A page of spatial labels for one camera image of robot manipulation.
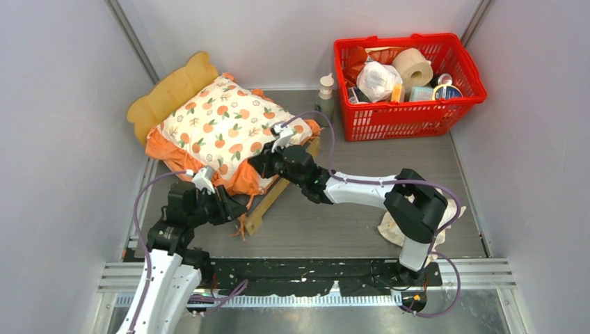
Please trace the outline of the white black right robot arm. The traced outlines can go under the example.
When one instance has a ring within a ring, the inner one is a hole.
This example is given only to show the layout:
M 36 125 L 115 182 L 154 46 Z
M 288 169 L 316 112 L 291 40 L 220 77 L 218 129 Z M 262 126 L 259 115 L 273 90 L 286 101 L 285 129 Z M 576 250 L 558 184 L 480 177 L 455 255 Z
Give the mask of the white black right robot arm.
M 317 165 L 300 145 L 265 148 L 248 163 L 263 178 L 279 176 L 298 186 L 316 204 L 358 204 L 386 210 L 404 236 L 397 260 L 398 279 L 410 286 L 423 279 L 448 201 L 414 170 L 405 168 L 387 177 L 346 175 Z

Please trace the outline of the wooden pet bed frame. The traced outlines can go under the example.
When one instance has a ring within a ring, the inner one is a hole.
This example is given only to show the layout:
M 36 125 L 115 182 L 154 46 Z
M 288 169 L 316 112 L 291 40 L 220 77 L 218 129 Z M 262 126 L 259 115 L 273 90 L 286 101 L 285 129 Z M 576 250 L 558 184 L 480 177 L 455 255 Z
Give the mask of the wooden pet bed frame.
M 136 100 L 127 112 L 127 119 L 133 124 L 139 143 L 145 148 L 148 132 L 155 125 L 165 120 L 220 75 L 222 74 L 210 63 L 209 54 L 200 51 L 194 54 L 185 66 L 162 79 L 148 95 Z M 319 135 L 302 146 L 312 155 L 317 155 Z M 180 179 L 188 180 L 185 170 L 176 172 Z M 286 188 L 285 181 L 275 178 L 275 182 L 265 194 L 254 197 L 244 195 L 248 199 L 249 212 L 240 219 L 238 235 L 253 235 L 261 225 L 265 211 Z

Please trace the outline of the orange fruit print cushion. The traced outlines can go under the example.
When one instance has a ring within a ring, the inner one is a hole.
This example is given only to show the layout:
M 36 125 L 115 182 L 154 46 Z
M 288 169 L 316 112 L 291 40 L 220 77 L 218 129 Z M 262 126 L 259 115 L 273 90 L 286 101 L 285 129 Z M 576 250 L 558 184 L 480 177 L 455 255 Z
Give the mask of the orange fruit print cushion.
M 247 161 L 274 140 L 271 128 L 277 122 L 287 122 L 292 145 L 303 145 L 321 131 L 315 121 L 295 118 L 260 89 L 242 88 L 224 73 L 155 125 L 145 152 L 171 171 L 209 166 L 215 171 L 213 184 L 232 195 L 263 195 L 276 178 L 260 177 Z

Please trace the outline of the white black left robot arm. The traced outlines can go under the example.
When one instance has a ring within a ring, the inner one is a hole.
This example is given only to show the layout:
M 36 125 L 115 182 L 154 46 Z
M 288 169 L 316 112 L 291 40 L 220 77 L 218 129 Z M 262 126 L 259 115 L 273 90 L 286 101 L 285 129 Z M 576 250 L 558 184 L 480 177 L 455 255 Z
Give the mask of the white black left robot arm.
M 214 277 L 209 253 L 189 248 L 194 230 L 229 223 L 247 211 L 223 186 L 174 183 L 147 234 L 141 279 L 118 332 L 174 333 L 194 289 L 207 287 Z

